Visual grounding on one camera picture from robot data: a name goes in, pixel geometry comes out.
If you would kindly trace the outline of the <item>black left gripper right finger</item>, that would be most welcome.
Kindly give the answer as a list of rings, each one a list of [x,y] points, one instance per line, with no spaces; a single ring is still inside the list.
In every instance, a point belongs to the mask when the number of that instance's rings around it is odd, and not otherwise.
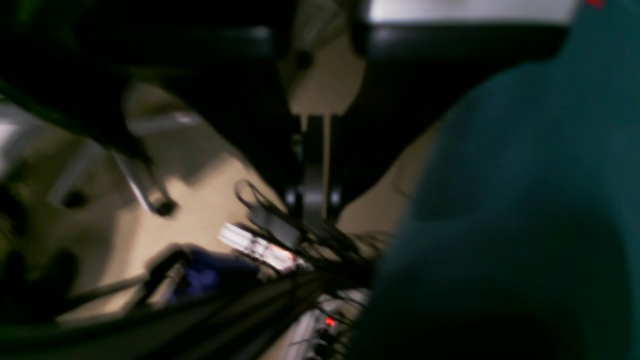
[[[339,218],[422,132],[476,85],[556,55],[577,0],[355,0],[365,60],[354,100],[330,118],[326,215]]]

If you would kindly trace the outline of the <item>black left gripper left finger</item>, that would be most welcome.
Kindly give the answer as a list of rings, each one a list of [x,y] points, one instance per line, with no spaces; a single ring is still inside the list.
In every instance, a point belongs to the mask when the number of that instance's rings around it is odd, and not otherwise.
[[[138,162],[134,81],[178,98],[245,156],[291,214],[303,170],[279,61],[297,0],[3,0],[1,94],[28,114]]]

